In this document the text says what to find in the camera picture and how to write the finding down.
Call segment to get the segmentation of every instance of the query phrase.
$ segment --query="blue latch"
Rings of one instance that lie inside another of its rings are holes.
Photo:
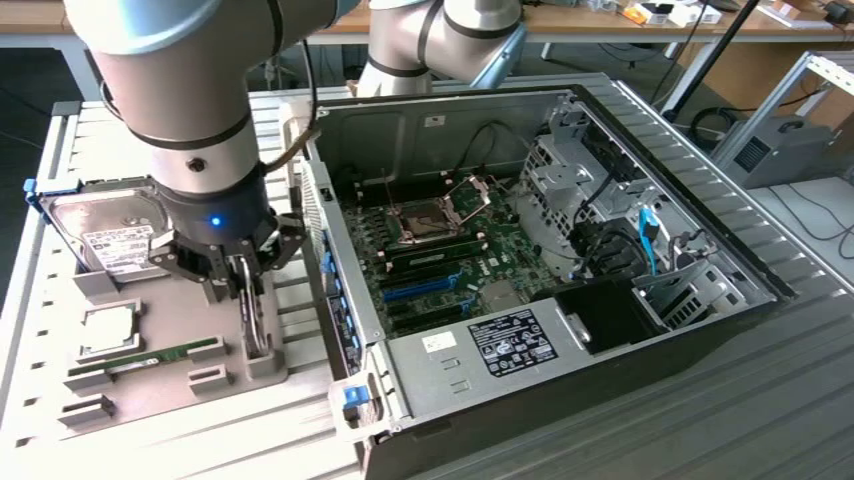
[[[36,183],[35,178],[28,178],[24,180],[24,200],[27,201],[27,205],[30,205],[36,212],[39,212],[39,216],[44,223],[51,224],[51,217],[42,208],[42,204],[39,203],[39,193],[38,193],[39,184]]]
[[[650,210],[649,208],[641,209],[641,214],[638,216],[638,234],[641,236],[641,245],[643,245],[643,251],[646,252],[646,256],[650,258],[653,275],[658,275],[653,242],[658,237],[658,232],[661,231],[661,229],[662,227],[658,223],[658,218],[655,218],[653,210]]]
[[[347,387],[345,389],[345,410],[357,408],[371,401],[371,392],[369,387],[359,385],[358,387]]]
[[[323,264],[321,269],[323,273],[335,273],[335,262],[333,261],[333,252],[327,251],[323,254]]]

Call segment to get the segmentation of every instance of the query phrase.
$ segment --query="electronic device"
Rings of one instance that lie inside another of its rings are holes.
[[[834,0],[824,6],[828,15],[825,21],[834,25],[848,25],[854,18],[854,5],[846,1]]]
[[[745,121],[737,122],[729,135],[743,124]],[[773,117],[757,129],[734,161],[721,167],[746,189],[806,180],[805,175],[820,164],[832,139],[833,132],[826,126],[813,125],[797,115]]]
[[[323,111],[302,171],[308,266],[338,435],[361,443],[367,478],[409,476],[673,374],[792,294],[641,126],[582,87]]]
[[[722,12],[738,12],[742,9],[742,6],[738,2],[733,0],[709,0],[709,6],[714,7],[717,10]]]

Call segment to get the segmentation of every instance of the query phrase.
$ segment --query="robotic arm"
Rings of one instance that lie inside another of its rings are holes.
[[[66,1],[115,113],[151,149],[174,227],[152,241],[151,259],[191,281],[227,287],[232,298],[284,266],[304,239],[299,217],[276,215],[267,201],[246,72],[357,3]]]
[[[267,201],[246,72],[358,1],[66,0],[108,107],[151,149],[172,220],[151,260],[231,298],[258,291],[306,238],[299,216]],[[525,39],[518,0],[374,0],[371,9],[361,96],[427,91],[431,68],[474,87],[503,80]]]
[[[495,88],[522,54],[519,0],[373,0],[359,97],[426,93],[430,70]]]

